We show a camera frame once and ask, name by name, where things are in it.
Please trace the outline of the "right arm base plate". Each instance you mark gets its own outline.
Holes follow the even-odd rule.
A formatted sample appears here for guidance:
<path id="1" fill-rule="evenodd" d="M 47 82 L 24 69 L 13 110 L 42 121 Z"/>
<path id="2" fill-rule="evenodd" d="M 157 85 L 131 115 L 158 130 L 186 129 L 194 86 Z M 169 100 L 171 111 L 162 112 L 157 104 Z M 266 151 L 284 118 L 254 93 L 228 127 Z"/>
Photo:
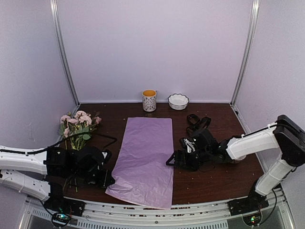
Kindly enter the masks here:
<path id="1" fill-rule="evenodd" d="M 234 199 L 228 202 L 228 207 L 231 216 L 258 211 L 261 208 L 266 208 L 268 206 L 269 203 L 265 198 L 256 197 Z"/>

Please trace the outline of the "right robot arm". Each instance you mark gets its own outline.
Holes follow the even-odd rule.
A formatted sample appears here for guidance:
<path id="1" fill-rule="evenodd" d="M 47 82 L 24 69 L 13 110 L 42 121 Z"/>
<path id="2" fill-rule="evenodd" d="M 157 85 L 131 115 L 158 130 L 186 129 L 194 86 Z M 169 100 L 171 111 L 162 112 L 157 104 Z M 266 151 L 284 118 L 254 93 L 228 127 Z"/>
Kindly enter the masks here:
<path id="1" fill-rule="evenodd" d="M 167 159 L 166 165 L 191 171 L 199 170 L 205 162 L 215 164 L 236 163 L 248 155 L 277 152 L 276 160 L 253 184 L 244 198 L 247 210 L 255 210 L 267 195 L 289 173 L 305 163 L 305 132 L 288 116 L 280 115 L 273 123 L 247 134 L 235 135 L 217 141 L 208 129 L 211 119 L 187 116 L 187 138 L 181 138 L 181 150 L 176 150 Z"/>

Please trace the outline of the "fake flower bunch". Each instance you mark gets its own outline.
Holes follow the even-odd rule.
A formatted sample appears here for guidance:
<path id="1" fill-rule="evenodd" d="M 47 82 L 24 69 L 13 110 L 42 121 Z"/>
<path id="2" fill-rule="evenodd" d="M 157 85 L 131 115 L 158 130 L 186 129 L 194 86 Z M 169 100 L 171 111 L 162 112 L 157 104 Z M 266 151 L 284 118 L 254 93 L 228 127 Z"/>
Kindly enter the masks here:
<path id="1" fill-rule="evenodd" d="M 91 138 L 91 133 L 102 121 L 98 114 L 92 116 L 80 110 L 74 115 L 68 113 L 60 118 L 59 133 L 65 140 L 66 149 L 68 149 L 68 141 L 73 150 L 81 150 L 85 146 L 86 141 Z"/>

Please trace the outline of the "black printed ribbon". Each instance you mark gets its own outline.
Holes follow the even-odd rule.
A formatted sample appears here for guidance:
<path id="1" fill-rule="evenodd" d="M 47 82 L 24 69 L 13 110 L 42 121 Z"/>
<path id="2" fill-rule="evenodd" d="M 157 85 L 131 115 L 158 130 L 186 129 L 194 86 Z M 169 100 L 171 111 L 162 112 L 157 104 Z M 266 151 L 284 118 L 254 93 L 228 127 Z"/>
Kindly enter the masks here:
<path id="1" fill-rule="evenodd" d="M 186 133 L 191 136 L 195 131 L 208 128 L 211 123 L 211 118 L 205 116 L 202 119 L 195 114 L 189 114 L 186 117 L 189 126 L 186 128 Z"/>

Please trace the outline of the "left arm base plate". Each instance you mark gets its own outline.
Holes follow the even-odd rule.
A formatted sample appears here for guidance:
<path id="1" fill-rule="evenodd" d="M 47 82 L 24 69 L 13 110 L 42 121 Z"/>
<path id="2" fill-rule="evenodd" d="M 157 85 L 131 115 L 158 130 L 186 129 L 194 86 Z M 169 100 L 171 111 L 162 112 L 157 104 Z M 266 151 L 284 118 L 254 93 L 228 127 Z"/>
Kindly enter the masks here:
<path id="1" fill-rule="evenodd" d="M 85 202 L 68 198 L 50 198 L 46 200 L 43 205 L 47 209 L 78 217 L 82 216 L 85 208 Z"/>

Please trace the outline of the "purple wrapping paper sheet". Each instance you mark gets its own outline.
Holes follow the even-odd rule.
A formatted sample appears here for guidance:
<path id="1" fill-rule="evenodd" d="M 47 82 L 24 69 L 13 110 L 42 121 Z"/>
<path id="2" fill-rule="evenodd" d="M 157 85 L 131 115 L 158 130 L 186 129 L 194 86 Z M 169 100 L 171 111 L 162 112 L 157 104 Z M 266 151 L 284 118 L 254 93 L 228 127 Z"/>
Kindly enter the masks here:
<path id="1" fill-rule="evenodd" d="M 129 117 L 116 164 L 115 183 L 105 193 L 119 200 L 154 209 L 170 209 L 174 152 L 171 118 Z"/>

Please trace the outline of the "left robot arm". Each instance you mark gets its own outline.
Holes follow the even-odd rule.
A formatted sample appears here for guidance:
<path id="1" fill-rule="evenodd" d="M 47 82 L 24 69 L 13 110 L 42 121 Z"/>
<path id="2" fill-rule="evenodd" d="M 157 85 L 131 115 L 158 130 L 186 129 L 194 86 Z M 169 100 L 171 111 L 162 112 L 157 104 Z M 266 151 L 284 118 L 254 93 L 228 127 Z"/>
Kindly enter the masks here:
<path id="1" fill-rule="evenodd" d="M 94 146 L 81 150 L 50 146 L 45 149 L 0 148 L 0 182 L 19 192 L 41 200 L 48 208 L 58 212 L 71 209 L 63 188 L 54 182 L 39 181 L 25 175 L 33 172 L 66 179 L 81 178 L 86 184 L 108 187 L 115 183 L 111 171 L 104 164 L 111 159 L 109 150 Z"/>

